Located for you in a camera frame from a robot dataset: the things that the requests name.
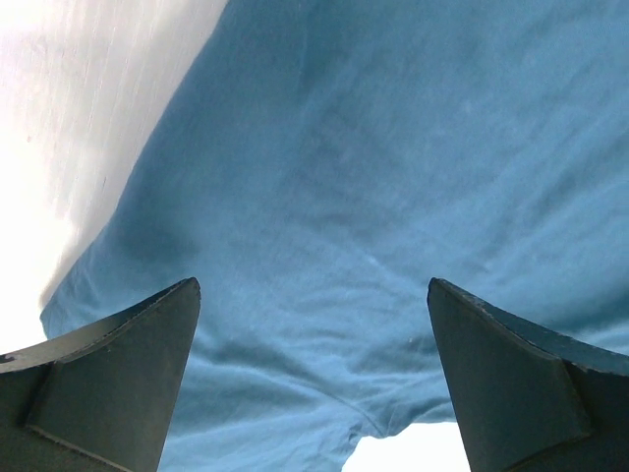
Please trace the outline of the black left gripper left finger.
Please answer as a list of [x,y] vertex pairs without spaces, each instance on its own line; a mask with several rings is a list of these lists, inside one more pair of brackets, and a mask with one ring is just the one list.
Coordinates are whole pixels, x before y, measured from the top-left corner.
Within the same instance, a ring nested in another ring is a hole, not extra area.
[[2,470],[156,470],[199,314],[188,278],[2,355]]

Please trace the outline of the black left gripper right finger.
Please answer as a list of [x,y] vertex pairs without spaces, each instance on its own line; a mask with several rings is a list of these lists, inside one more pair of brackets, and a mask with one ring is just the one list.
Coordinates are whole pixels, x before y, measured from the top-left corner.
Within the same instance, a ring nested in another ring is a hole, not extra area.
[[625,471],[628,358],[429,283],[429,317],[473,471]]

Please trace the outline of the dark blue t shirt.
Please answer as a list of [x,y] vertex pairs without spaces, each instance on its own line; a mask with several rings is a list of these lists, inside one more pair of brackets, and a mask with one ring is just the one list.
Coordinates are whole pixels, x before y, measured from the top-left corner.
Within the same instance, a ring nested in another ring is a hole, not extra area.
[[435,277],[626,353],[627,3],[230,2],[44,331],[188,277],[164,471],[338,471],[452,420]]

